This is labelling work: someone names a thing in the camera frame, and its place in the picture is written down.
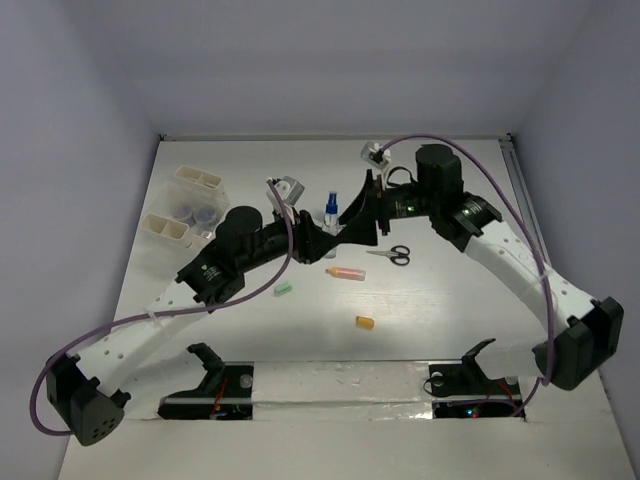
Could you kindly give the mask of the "clear spray bottle blue cap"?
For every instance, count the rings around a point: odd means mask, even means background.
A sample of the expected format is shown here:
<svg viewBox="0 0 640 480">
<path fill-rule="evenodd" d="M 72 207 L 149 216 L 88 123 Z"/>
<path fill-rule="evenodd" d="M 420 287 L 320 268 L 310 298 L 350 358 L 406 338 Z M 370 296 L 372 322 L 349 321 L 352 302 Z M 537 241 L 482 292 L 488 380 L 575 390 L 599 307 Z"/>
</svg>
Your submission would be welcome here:
<svg viewBox="0 0 640 480">
<path fill-rule="evenodd" d="M 339 208 L 336 192 L 328 194 L 322 228 L 324 232 L 331 235 L 337 235 L 339 232 Z"/>
</svg>

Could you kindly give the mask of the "clear jar blue beads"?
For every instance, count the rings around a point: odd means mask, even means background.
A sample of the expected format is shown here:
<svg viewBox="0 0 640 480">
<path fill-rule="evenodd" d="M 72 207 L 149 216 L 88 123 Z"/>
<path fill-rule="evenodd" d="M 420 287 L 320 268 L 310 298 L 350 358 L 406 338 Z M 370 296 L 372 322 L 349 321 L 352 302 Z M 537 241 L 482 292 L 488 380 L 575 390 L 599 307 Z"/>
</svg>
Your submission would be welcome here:
<svg viewBox="0 0 640 480">
<path fill-rule="evenodd" d="M 193 213 L 194 221 L 201 227 L 215 225 L 218 222 L 218 214 L 215 208 L 204 206 Z"/>
</svg>

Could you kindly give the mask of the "clear jar purple contents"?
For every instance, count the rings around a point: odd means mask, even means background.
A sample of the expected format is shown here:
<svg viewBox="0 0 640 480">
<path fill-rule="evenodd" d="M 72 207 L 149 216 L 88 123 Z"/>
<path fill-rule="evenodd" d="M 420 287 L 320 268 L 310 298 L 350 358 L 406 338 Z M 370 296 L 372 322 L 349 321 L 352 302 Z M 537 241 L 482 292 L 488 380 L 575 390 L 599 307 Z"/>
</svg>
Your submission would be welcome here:
<svg viewBox="0 0 640 480">
<path fill-rule="evenodd" d="M 174 206 L 171 210 L 171 216 L 174 220 L 185 224 L 191 224 L 194 221 L 193 208 L 185 203 Z"/>
</svg>

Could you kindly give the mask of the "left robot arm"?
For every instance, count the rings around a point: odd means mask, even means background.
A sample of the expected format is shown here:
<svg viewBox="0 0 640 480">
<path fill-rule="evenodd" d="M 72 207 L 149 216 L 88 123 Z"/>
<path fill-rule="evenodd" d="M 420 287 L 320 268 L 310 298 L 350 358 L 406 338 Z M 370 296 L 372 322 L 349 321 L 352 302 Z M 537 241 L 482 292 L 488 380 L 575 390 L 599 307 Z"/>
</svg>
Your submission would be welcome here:
<svg viewBox="0 0 640 480">
<path fill-rule="evenodd" d="M 46 391 L 65 435 L 94 445 L 124 419 L 133 393 L 125 383 L 139 365 L 204 316 L 247 302 L 276 282 L 241 296 L 248 272 L 278 258 L 312 264 L 339 245 L 376 242 L 376 226 L 364 211 L 341 215 L 337 232 L 329 233 L 305 210 L 275 213 L 265 224 L 255 208 L 235 207 L 157 305 L 73 340 L 50 357 L 34 388 Z"/>
</svg>

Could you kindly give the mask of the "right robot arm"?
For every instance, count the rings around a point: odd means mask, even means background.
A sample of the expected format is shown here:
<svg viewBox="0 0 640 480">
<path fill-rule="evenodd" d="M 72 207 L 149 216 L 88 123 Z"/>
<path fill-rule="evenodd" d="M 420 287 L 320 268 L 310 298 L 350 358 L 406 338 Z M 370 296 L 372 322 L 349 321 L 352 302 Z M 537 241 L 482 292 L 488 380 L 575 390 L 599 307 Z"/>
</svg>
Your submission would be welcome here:
<svg viewBox="0 0 640 480">
<path fill-rule="evenodd" d="M 428 218 L 437 235 L 493 274 L 546 332 L 544 339 L 522 346 L 481 341 L 463 361 L 462 384 L 482 392 L 496 378 L 537 376 L 572 391 L 616 352 L 624 309 L 613 297 L 598 300 L 572 285 L 528 245 L 528 236 L 513 231 L 496 207 L 466 191 L 462 153 L 450 143 L 424 144 L 415 153 L 415 174 L 404 184 L 389 184 L 389 152 L 366 143 L 361 157 L 380 173 L 367 174 L 339 219 L 343 231 L 365 227 L 373 235 L 388 234 L 394 220 Z"/>
</svg>

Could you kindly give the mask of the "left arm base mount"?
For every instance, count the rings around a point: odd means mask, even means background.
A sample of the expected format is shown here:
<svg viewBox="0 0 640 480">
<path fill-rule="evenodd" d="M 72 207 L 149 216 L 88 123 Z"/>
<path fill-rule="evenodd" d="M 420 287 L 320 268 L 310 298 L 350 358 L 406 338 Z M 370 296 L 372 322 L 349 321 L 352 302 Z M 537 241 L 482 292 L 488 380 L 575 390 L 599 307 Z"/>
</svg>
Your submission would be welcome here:
<svg viewBox="0 0 640 480">
<path fill-rule="evenodd" d="M 204 376 L 196 387 L 164 397 L 157 415 L 163 420 L 252 420 L 254 364 L 226 363 L 205 343 L 192 344 L 187 352 L 199 359 Z"/>
</svg>

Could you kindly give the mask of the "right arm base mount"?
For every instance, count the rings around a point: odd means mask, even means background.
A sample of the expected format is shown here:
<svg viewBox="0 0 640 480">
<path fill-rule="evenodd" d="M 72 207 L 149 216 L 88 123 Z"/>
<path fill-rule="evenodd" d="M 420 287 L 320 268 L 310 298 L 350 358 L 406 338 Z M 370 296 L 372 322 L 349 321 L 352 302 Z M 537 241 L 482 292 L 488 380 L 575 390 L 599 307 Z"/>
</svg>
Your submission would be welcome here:
<svg viewBox="0 0 640 480">
<path fill-rule="evenodd" d="M 433 399 L 436 419 L 507 418 L 521 407 L 519 385 L 508 386 L 505 378 L 490 380 L 476 361 L 494 341 L 481 341 L 458 361 L 429 366 L 422 389 Z"/>
</svg>

